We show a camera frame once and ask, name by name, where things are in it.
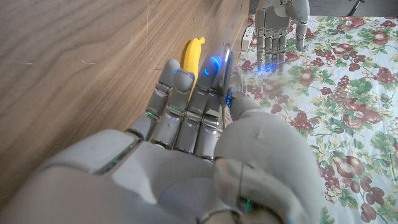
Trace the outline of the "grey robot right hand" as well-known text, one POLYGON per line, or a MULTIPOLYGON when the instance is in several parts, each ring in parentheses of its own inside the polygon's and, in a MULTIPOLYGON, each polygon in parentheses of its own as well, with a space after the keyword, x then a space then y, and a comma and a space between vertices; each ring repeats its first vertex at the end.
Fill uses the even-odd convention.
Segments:
POLYGON ((229 57, 198 81, 169 60, 146 112, 44 162, 2 223, 318 223, 310 146, 233 85, 229 57))

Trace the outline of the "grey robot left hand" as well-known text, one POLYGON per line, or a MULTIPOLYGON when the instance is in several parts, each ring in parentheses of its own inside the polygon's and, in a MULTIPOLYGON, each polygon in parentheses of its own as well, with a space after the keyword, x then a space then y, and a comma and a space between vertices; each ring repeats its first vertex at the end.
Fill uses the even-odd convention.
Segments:
POLYGON ((296 49, 304 50, 307 22, 310 15, 308 0, 260 0, 255 15, 257 35, 257 70, 275 72, 285 63, 287 34, 291 20, 295 29, 296 49))

